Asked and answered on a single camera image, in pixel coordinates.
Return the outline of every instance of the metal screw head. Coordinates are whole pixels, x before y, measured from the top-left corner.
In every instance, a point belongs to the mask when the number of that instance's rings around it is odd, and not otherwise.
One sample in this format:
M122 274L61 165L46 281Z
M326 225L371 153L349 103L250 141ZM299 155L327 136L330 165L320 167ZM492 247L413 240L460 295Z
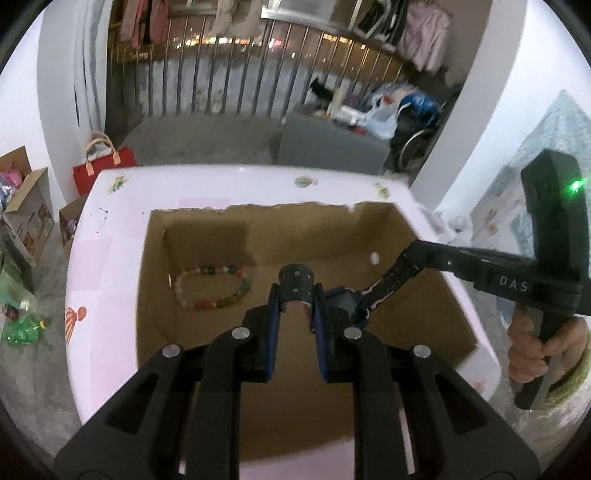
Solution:
M428 358L431 355L431 349L427 345L416 345L413 353L419 358Z
M344 333L345 337L349 340L357 340L358 338L361 338L361 336L363 335L363 332L357 327L347 327Z
M166 358L173 358L181 352L181 348L176 343L169 343L162 349L162 354Z
M236 340L244 340L245 338L248 338L250 334L251 331L246 327L236 327L232 330L232 336Z

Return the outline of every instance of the black strap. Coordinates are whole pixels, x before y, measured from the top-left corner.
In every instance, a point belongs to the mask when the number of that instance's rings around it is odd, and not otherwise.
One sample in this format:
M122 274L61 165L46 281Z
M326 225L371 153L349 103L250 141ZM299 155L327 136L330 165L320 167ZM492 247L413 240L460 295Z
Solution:
M376 283L361 292L360 307L366 312L375 310L390 295L396 293L407 281L416 277L422 268L409 262L405 252Z

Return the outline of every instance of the green led light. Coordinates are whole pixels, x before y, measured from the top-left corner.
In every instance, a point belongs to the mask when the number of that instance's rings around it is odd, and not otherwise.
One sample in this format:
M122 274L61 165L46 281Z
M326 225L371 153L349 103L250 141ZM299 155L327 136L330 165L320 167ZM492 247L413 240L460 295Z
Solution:
M585 180L576 180L574 181L571 185L570 185L570 191L571 193L578 193L579 190L583 187L583 185L585 185L586 181Z

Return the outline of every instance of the pink table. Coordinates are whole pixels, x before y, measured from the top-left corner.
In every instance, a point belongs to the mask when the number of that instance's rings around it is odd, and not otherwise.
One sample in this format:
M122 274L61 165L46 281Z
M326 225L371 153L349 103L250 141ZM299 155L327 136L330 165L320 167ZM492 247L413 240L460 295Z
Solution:
M119 176L125 183L113 192ZM317 184L298 187L295 180L301 176L312 177ZM387 199L376 184L387 189ZM138 368L135 305L150 211L367 201L395 203L417 237L437 240L407 186L383 177L285 167L186 165L101 173L80 218L67 275L66 322L74 324L67 361L82 423ZM501 367L460 280L443 275L478 342L457 371L488 400L499 384ZM335 443L322 451L243 465L242 478L352 478L352 452L351 442ZM320 463L331 468L324 471L317 467Z

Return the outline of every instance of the bag handle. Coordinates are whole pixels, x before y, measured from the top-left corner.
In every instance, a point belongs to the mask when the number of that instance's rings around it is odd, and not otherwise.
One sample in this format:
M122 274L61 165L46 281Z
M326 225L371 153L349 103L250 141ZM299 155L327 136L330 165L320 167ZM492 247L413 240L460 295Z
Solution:
M113 142L111 141L111 139L103 132L94 132L93 135L95 135L95 134L98 135L98 137L90 140L86 144L85 154L88 156L88 151L94 145L96 145L98 143L105 143L111 148L111 152L113 153L113 163L115 165L119 165L121 163L121 157L119 156L119 153L115 149L115 146L113 145ZM89 162L88 160L86 160L85 165L86 165L86 172L88 173L88 176L92 177L95 174L95 169L93 168L92 163Z

